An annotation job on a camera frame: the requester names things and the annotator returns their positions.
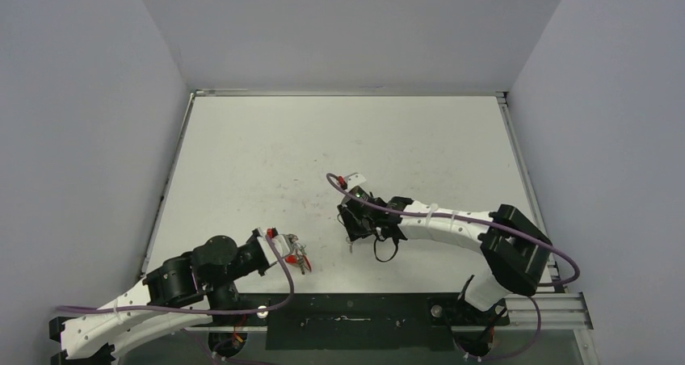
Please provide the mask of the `silver keyring with red grip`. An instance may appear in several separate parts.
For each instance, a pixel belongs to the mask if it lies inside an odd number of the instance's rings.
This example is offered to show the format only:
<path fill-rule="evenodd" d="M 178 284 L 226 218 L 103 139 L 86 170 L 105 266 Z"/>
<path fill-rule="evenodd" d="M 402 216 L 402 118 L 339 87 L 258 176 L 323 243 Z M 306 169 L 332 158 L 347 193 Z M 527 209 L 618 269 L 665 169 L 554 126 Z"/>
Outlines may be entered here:
<path fill-rule="evenodd" d="M 289 255 L 284 258 L 287 264 L 296 266 L 302 275 L 312 272 L 312 265 L 305 251 L 306 245 L 302 244 L 299 237 L 294 234 L 285 236 L 290 242 L 291 250 Z"/>

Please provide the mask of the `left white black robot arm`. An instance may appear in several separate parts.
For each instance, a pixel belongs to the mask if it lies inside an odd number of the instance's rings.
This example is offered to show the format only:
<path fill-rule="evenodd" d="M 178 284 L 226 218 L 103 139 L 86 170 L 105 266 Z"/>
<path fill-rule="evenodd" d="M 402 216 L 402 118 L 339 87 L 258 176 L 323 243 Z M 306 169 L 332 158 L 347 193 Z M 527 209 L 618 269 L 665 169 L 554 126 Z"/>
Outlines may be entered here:
<path fill-rule="evenodd" d="M 231 325 L 239 317 L 267 314 L 288 304 L 292 292 L 274 305 L 248 307 L 240 300 L 238 279 L 279 265 L 294 284 L 285 258 L 299 247 L 294 234 L 254 229 L 238 245 L 224 235 L 167 259 L 133 287 L 99 308 L 63 305 L 64 314 L 48 324 L 59 343 L 52 364 L 116 364 L 130 350 L 196 325 Z"/>

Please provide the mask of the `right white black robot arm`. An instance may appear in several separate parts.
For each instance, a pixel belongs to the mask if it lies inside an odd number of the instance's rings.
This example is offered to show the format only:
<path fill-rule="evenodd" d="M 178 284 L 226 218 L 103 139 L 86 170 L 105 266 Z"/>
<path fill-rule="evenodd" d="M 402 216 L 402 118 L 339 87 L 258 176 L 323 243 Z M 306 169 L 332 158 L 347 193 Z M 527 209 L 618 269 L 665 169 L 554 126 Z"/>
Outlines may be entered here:
<path fill-rule="evenodd" d="M 510 294 L 534 296 L 550 255 L 550 240 L 509 204 L 463 212 L 401 196 L 385 201 L 353 187 L 337 209 L 350 241 L 433 241 L 480 254 L 486 267 L 470 274 L 456 302 L 459 318 L 469 324 Z"/>

